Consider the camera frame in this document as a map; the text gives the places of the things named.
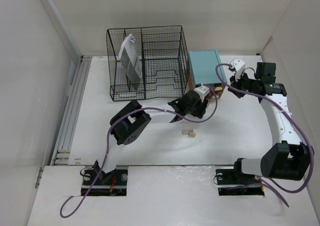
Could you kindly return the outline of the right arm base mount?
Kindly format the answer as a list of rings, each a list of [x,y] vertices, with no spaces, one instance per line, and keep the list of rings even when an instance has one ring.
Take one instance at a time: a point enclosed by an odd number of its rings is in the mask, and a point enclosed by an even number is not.
[[[264,196],[261,181],[254,175],[237,172],[234,166],[215,168],[213,182],[218,186],[219,196]]]

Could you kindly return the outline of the grey packaged notebook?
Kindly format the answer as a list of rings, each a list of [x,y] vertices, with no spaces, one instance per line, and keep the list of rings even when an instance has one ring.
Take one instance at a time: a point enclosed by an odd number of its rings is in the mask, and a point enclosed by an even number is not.
[[[123,40],[118,57],[130,80],[130,85],[137,91],[143,78],[143,67],[137,52],[136,39],[132,33]]]

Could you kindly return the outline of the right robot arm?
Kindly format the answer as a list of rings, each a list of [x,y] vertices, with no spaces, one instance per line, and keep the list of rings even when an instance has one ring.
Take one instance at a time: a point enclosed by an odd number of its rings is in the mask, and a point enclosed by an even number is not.
[[[263,108],[272,137],[272,148],[256,159],[240,158],[240,166],[232,169],[232,179],[243,183],[250,175],[271,179],[299,181],[310,165],[308,147],[294,130],[289,121],[287,92],[283,84],[276,83],[276,64],[258,62],[253,79],[245,73],[244,61],[235,58],[231,61],[234,76],[231,86],[236,88],[238,98],[249,92],[263,96],[259,103]]]

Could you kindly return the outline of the small beige eraser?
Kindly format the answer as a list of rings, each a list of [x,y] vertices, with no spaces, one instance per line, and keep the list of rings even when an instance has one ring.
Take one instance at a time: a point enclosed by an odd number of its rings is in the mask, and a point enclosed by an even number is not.
[[[188,137],[189,138],[195,138],[196,137],[196,133],[191,131],[191,132],[188,133]]]

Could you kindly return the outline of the teal drawer box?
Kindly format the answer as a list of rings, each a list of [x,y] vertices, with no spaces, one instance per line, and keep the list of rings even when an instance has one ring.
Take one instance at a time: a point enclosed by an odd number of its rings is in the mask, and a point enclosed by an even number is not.
[[[190,80],[194,88],[201,83],[222,85],[222,81],[216,73],[216,66],[222,63],[218,50],[190,50],[188,59]]]

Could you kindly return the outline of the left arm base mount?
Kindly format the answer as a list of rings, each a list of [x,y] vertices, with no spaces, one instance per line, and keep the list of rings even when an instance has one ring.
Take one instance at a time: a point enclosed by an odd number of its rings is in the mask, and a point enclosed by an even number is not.
[[[82,185],[80,190],[81,196],[86,194],[99,170],[99,164],[95,163],[94,166],[85,167],[80,171],[79,174],[82,176]],[[128,166],[117,166],[113,171],[108,173],[102,171],[87,195],[95,197],[126,196],[128,173]]]

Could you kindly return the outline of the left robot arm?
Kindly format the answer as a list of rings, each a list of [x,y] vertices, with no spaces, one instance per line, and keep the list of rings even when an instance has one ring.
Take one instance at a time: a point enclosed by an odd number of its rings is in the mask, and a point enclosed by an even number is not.
[[[188,91],[183,97],[168,102],[161,107],[144,107],[137,100],[129,102],[111,120],[106,134],[106,152],[103,160],[96,160],[94,178],[100,184],[107,184],[114,175],[118,158],[125,146],[133,143],[152,120],[151,115],[174,115],[169,123],[186,120],[191,123],[205,122],[203,116],[209,101],[206,96],[210,89],[199,86]]]

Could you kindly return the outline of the small grey eraser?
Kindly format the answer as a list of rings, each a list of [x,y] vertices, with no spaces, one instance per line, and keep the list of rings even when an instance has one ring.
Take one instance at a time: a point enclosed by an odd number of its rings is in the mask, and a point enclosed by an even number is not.
[[[192,134],[194,131],[192,129],[183,129],[181,132],[183,135],[189,135]]]

